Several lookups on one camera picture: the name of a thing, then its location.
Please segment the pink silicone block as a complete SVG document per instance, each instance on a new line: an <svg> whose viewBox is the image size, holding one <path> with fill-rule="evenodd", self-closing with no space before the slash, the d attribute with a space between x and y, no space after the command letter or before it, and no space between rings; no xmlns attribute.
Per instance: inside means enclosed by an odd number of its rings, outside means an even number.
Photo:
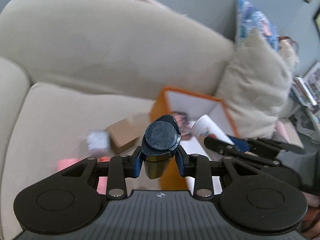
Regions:
<svg viewBox="0 0 320 240"><path fill-rule="evenodd" d="M99 162L107 162L110 161L110 157L104 156L98 159ZM107 187L107 177L99 177L99 183L97 187L97 192L99 194L106 194L106 187Z"/></svg>

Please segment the brown cardboard cube box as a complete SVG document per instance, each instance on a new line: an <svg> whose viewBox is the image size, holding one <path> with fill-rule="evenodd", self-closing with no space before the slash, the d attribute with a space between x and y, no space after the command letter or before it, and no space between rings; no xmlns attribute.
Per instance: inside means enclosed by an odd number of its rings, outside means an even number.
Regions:
<svg viewBox="0 0 320 240"><path fill-rule="evenodd" d="M111 152L114 155L130 155L148 126L148 119L123 119L106 128Z"/></svg>

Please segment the orange cardboard box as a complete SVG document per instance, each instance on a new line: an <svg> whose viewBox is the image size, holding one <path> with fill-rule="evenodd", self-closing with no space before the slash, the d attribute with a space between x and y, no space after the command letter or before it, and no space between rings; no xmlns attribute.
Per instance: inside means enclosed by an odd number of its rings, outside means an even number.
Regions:
<svg viewBox="0 0 320 240"><path fill-rule="evenodd" d="M236 124L222 99L176 87L165 87L160 92L150 111L150 120L155 121L157 118L172 112L186 113L191 127L198 119L207 115L221 129L219 132L214 132L218 137L222 133L225 136L239 136ZM174 160L170 162L165 173L160 178L163 190L189 189L190 192L193 192L194 181L195 179L191 177L180 177Z"/></svg>

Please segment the dark art print box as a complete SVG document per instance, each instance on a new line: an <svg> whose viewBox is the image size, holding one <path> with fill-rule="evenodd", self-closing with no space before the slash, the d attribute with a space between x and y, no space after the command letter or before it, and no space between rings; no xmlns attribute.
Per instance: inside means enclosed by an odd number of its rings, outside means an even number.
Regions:
<svg viewBox="0 0 320 240"><path fill-rule="evenodd" d="M191 126L189 124L189 117L187 113L173 111L171 114L175 118L180 128L181 140L190 140L192 137L192 134L191 134Z"/></svg>

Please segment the black spray bottle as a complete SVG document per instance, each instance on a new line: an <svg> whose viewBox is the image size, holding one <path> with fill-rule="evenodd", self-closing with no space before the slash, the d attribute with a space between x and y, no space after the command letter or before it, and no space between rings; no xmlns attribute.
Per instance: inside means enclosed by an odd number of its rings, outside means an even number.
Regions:
<svg viewBox="0 0 320 240"><path fill-rule="evenodd" d="M152 122L142 139L145 172L149 179L163 176L181 141L176 119L166 114Z"/></svg>

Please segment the beige sofa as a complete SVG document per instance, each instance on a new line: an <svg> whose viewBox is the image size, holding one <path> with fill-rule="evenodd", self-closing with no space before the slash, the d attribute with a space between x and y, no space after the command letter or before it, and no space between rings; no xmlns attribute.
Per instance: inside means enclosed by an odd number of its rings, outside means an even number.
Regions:
<svg viewBox="0 0 320 240"><path fill-rule="evenodd" d="M229 214L236 195L275 187L291 210L306 209L297 189L263 172L231 185L221 204L162 191L144 165L125 179L127 198L97 192L109 163L87 155L88 131L151 123L165 87L218 98L235 51L215 31L141 1L11 0L1 12L1 239L302 239L298 222L268 235ZM57 172L71 158L80 161ZM66 176L81 164L80 177Z"/></svg>

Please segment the cream bear bag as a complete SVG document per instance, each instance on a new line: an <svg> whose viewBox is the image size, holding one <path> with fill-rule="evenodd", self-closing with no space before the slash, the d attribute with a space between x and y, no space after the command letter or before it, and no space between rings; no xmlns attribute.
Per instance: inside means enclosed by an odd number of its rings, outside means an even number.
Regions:
<svg viewBox="0 0 320 240"><path fill-rule="evenodd" d="M291 71L299 66L300 60L298 57L299 45L298 42L289 36L279 37L279 50L278 53L286 62Z"/></svg>

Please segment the pink silicone cup holder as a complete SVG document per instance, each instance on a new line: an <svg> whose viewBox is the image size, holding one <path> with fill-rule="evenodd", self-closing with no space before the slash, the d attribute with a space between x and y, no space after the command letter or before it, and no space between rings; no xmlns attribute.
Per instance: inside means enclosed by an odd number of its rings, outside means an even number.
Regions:
<svg viewBox="0 0 320 240"><path fill-rule="evenodd" d="M78 163L80 159L77 158L71 158L71 159L62 159L57 162L57 172L60 172L64 170L65 168L68 168L76 163ZM86 169L87 164L81 164L78 165L76 168L73 168L71 172L67 172L66 176L69 177L80 177L84 170Z"/></svg>

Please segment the beige throw pillow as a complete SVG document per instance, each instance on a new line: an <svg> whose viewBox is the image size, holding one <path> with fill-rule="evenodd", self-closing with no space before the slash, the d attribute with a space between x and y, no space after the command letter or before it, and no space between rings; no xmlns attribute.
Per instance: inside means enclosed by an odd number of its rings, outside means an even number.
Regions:
<svg viewBox="0 0 320 240"><path fill-rule="evenodd" d="M242 138L270 138L283 109L292 72L255 28L235 51L215 92L227 104Z"/></svg>

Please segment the white tube bottle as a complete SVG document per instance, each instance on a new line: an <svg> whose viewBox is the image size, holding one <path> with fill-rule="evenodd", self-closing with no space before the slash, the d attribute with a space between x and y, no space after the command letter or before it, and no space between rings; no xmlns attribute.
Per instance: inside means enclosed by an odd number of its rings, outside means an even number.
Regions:
<svg viewBox="0 0 320 240"><path fill-rule="evenodd" d="M191 128L191 134L204 146L204 139L212 136L213 138L234 145L230 137L217 126L215 122L208 116L203 115L195 121Z"/></svg>

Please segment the clear plastic cube box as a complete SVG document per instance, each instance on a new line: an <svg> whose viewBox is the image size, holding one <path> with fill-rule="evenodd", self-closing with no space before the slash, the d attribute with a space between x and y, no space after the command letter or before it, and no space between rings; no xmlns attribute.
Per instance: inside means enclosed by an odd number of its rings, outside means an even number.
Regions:
<svg viewBox="0 0 320 240"><path fill-rule="evenodd" d="M100 158L111 150L110 137L107 130L89 130L86 137L87 155Z"/></svg>

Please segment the blue anime print pillow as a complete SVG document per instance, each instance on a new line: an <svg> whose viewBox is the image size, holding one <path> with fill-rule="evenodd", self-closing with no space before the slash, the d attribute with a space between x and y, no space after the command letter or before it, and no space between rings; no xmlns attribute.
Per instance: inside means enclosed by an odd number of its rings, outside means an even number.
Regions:
<svg viewBox="0 0 320 240"><path fill-rule="evenodd" d="M278 50L279 35L276 26L247 0L236 0L236 32L235 42L242 45L249 33L257 28L271 48Z"/></svg>

